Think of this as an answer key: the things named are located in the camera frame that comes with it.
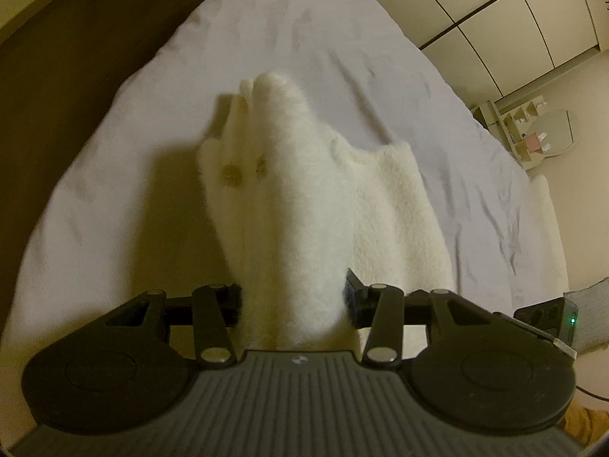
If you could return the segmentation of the round white mirror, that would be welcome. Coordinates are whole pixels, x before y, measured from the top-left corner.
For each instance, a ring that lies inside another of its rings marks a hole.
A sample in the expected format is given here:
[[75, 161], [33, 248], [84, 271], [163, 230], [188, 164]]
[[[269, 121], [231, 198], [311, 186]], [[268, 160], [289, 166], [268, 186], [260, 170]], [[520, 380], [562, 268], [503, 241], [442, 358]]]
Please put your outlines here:
[[567, 153], [579, 141], [579, 119], [567, 109], [546, 112], [532, 123], [528, 134], [538, 137], [545, 157], [556, 157]]

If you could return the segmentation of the white dressing table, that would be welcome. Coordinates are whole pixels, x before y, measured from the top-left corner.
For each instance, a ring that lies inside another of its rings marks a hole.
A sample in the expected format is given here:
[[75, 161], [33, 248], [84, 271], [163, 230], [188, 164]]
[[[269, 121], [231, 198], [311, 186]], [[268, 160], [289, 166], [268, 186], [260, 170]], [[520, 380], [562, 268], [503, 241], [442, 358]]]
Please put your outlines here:
[[525, 170], [537, 167], [550, 148], [548, 128], [535, 122], [547, 112], [547, 102], [537, 96], [520, 103], [514, 109], [500, 113], [496, 104], [486, 101], [471, 109], [474, 118], [512, 155]]

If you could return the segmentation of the white sliding door wardrobe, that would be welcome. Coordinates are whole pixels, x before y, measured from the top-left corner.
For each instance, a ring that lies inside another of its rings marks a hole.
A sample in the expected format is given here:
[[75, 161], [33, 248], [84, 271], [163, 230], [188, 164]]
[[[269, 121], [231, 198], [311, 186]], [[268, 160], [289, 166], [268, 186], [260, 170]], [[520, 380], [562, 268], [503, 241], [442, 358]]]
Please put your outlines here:
[[377, 0], [468, 106], [608, 48], [608, 0]]

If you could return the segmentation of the cream knitted striped sweater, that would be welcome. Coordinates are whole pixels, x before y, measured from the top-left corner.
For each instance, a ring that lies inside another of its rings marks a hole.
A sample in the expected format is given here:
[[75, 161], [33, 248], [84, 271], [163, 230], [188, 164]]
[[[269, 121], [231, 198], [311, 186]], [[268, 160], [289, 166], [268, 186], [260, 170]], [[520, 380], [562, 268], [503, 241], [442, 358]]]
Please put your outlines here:
[[288, 77], [244, 80], [197, 154], [206, 210], [242, 289], [246, 350], [357, 350], [345, 288], [450, 289], [451, 258], [409, 144], [352, 147]]

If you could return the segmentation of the grey bed cover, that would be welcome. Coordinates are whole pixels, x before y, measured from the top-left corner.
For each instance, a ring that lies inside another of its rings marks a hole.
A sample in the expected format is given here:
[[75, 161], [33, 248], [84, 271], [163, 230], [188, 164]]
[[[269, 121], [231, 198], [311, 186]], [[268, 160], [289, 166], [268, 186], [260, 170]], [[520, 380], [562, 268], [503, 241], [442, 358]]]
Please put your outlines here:
[[1, 336], [1, 441], [35, 428], [43, 348], [138, 294], [235, 283], [197, 162], [244, 80], [277, 73], [360, 150], [409, 144], [452, 263], [449, 290], [511, 314], [568, 289], [544, 200], [376, 0], [206, 0], [125, 81], [55, 187]]

